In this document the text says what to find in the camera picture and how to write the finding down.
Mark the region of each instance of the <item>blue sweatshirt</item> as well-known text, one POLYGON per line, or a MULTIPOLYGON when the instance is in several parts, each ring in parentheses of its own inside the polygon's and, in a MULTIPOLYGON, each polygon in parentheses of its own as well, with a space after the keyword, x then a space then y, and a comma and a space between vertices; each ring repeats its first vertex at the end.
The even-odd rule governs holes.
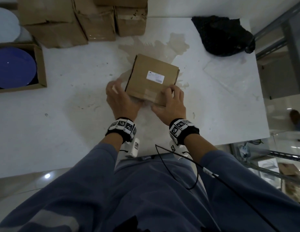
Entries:
MULTIPOLYGON (((185 189, 196 181, 186 164, 165 161, 176 181, 156 159, 114 170, 117 154, 112 145, 98 144, 68 172, 13 210, 0 223, 0 232, 108 232, 132 218, 140 230, 151 232, 273 231, 245 202, 201 169, 206 192, 200 183, 193 190, 185 189)), ((218 174, 281 232, 300 231, 300 205, 232 155, 211 151, 200 164, 218 174)))

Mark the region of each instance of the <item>white table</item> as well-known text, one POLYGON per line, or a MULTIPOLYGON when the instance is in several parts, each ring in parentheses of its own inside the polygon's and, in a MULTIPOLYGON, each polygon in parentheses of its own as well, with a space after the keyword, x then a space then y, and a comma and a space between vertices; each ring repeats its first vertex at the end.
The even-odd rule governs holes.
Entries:
MULTIPOLYGON (((0 178, 72 167, 84 157, 114 120, 107 83, 131 69, 137 53, 180 68, 187 118, 212 144, 269 136, 255 55, 208 54, 189 18, 149 18, 146 34, 134 40, 43 51, 48 88, 0 94, 0 178)), ((136 120, 143 155, 170 141, 149 105, 136 120)))

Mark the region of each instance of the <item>black plastic bag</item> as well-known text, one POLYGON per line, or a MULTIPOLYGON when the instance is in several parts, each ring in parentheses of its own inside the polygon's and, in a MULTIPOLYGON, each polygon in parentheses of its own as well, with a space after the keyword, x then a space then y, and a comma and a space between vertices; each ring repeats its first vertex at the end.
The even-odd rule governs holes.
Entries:
POLYGON ((205 49, 214 55, 225 57, 242 51, 255 50, 255 38, 240 25, 239 19, 227 17, 193 17, 205 49))

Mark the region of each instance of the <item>hand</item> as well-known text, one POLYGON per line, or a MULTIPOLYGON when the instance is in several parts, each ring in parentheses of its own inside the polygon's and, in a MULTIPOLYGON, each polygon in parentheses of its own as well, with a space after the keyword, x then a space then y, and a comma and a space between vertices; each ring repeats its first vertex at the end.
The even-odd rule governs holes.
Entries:
POLYGON ((117 79, 108 83, 106 87, 107 103, 111 107, 116 120, 119 117, 126 117, 134 121, 143 102, 134 103, 121 88, 121 82, 121 79, 117 79))
POLYGON ((162 108, 154 104, 151 106, 156 116, 168 126, 174 119, 186 119, 186 107, 183 105, 184 92, 178 86, 171 85, 164 91, 164 94, 166 96, 166 107, 162 108))

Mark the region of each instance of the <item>blue sleeve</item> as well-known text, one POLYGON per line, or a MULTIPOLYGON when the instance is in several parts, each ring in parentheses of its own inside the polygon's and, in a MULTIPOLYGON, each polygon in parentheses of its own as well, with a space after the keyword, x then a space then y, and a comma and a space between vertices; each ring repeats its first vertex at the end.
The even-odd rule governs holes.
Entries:
POLYGON ((96 145, 62 176, 14 209, 1 223, 9 231, 93 231, 101 220, 117 152, 96 145))
MULTIPOLYGON (((231 154, 210 151, 200 161, 233 187, 276 228, 300 231, 300 204, 245 168, 231 154)), ((218 224, 224 231, 273 231, 242 199, 217 179, 198 170, 218 224)))

